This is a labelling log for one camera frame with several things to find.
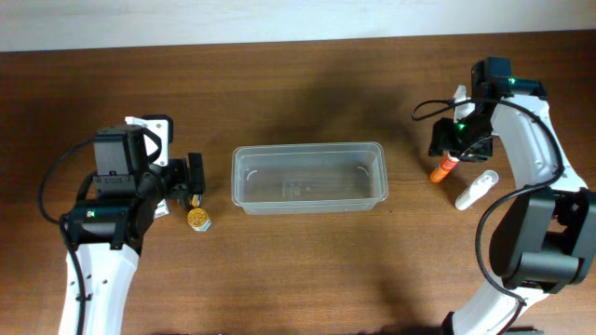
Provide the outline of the dark bottle white cap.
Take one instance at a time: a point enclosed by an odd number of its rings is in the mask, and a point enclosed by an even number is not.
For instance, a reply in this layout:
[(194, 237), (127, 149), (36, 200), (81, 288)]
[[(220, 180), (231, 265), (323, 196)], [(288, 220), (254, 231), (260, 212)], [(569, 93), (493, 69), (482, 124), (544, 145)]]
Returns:
[(202, 203), (202, 195), (201, 194), (192, 194), (189, 197), (189, 205), (191, 208), (200, 208)]

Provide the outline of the orange tube white cap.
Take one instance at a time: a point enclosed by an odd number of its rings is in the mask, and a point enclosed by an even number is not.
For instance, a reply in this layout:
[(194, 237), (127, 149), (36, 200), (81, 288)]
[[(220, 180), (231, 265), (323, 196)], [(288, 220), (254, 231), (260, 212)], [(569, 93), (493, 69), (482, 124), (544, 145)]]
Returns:
[(435, 183), (443, 181), (451, 171), (457, 166), (459, 159), (451, 156), (450, 154), (445, 155), (440, 163), (430, 173), (430, 180)]

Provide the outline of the white spray bottle clear cap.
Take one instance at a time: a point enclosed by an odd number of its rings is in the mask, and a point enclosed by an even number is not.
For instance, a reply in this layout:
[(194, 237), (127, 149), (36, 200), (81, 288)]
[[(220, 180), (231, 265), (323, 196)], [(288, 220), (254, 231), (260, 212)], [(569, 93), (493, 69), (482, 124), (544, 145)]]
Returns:
[(466, 210), (480, 198), (484, 197), (499, 181), (498, 174), (493, 170), (485, 170), (467, 189), (455, 200), (455, 208)]

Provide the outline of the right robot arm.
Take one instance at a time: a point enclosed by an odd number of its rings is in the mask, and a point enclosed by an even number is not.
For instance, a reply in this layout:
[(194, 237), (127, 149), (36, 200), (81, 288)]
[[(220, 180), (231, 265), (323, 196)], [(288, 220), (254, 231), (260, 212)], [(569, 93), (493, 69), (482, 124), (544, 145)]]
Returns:
[(476, 259), (484, 281), (444, 318), (443, 334), (510, 334), (531, 306), (580, 284), (595, 257), (595, 193), (566, 158), (549, 117), (542, 83), (513, 75), (508, 59), (471, 69), (471, 87), (441, 101), (428, 153), (442, 161), (431, 179), (459, 162), (485, 162), (499, 138), (515, 189), (482, 214)]

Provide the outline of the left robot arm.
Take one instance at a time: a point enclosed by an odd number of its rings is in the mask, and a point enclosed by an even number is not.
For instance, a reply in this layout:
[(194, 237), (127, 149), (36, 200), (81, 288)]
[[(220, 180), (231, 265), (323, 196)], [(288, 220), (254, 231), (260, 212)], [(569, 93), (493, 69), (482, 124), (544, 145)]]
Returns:
[(193, 197), (205, 191), (201, 154), (161, 163), (169, 140), (146, 127), (104, 127), (91, 141), (96, 169), (59, 223), (67, 247), (61, 334), (120, 333), (143, 237), (159, 203), (175, 199), (189, 211)]

